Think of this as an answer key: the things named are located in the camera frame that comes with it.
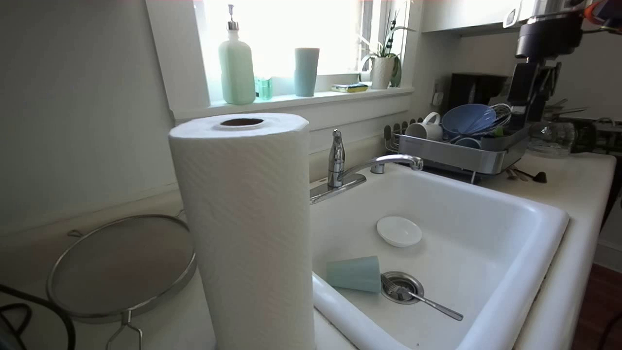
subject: cabinet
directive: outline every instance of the cabinet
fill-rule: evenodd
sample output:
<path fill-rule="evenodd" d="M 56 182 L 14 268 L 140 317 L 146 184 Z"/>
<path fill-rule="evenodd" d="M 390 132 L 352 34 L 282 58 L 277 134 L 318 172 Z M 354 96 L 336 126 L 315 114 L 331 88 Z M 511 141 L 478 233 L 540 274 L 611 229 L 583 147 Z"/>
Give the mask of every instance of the cabinet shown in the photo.
<path fill-rule="evenodd" d="M 518 1 L 429 0 L 424 1 L 422 32 L 498 25 Z"/>

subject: faucet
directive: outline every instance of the faucet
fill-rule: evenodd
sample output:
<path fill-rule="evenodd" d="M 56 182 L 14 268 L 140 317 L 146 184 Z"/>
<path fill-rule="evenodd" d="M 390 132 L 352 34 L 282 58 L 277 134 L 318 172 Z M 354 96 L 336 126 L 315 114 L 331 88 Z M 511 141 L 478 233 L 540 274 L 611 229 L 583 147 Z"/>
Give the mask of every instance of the faucet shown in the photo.
<path fill-rule="evenodd" d="M 371 167 L 373 174 L 384 174 L 386 163 L 408 163 L 412 170 L 421 170 L 424 167 L 423 159 L 408 154 L 389 154 L 370 159 L 369 161 L 344 171 L 346 161 L 346 151 L 341 139 L 341 131 L 333 130 L 333 144 L 328 155 L 328 186 L 338 188 L 343 186 L 343 179 L 347 175 Z"/>
<path fill-rule="evenodd" d="M 328 181 L 309 192 L 311 204 L 336 196 L 367 181 L 364 175 L 356 174 L 364 168 L 371 167 L 374 174 L 384 174 L 386 163 L 407 163 L 412 170 L 421 170 L 424 162 L 421 158 L 408 154 L 389 154 L 370 159 L 369 161 L 345 171 L 346 151 L 341 139 L 341 131 L 333 130 L 333 144 L 328 157 Z"/>

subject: sink drain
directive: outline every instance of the sink drain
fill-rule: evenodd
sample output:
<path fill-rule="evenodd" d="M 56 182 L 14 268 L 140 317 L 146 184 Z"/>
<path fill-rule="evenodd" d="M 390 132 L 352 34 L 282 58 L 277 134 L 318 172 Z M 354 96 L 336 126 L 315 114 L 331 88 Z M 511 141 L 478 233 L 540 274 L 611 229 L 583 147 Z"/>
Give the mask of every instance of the sink drain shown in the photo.
<path fill-rule="evenodd" d="M 401 271 L 385 272 L 383 275 L 389 279 L 389 281 L 397 284 L 400 287 L 404 287 L 419 296 L 424 295 L 424 286 L 413 276 Z M 382 295 L 385 298 L 393 301 L 394 303 L 402 305 L 411 305 L 419 302 L 419 299 L 414 298 L 408 293 L 389 293 L 386 287 L 383 285 Z"/>

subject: dish drying rack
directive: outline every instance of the dish drying rack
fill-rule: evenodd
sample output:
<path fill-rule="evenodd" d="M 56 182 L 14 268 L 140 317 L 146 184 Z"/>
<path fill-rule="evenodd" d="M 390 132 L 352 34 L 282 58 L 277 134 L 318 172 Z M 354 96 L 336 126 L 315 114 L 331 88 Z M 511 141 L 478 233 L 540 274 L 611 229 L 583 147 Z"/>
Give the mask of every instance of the dish drying rack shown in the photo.
<path fill-rule="evenodd" d="M 424 160 L 425 168 L 469 174 L 472 184 L 477 176 L 503 173 L 519 161 L 529 143 L 528 127 L 508 136 L 482 138 L 481 149 L 407 136 L 404 134 L 406 127 L 406 122 L 401 126 L 395 124 L 393 131 L 389 132 L 390 137 L 385 133 L 384 145 L 387 151 L 420 157 Z"/>

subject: blue bowl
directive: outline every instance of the blue bowl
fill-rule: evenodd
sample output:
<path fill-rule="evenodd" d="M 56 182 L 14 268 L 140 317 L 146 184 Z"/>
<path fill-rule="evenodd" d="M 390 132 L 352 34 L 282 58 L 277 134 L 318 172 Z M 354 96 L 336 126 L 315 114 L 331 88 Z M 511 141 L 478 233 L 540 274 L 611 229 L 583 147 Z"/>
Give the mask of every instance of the blue bowl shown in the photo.
<path fill-rule="evenodd" d="M 496 119 L 497 113 L 489 106 L 471 103 L 457 106 L 445 113 L 441 125 L 449 137 L 456 137 L 487 128 Z"/>

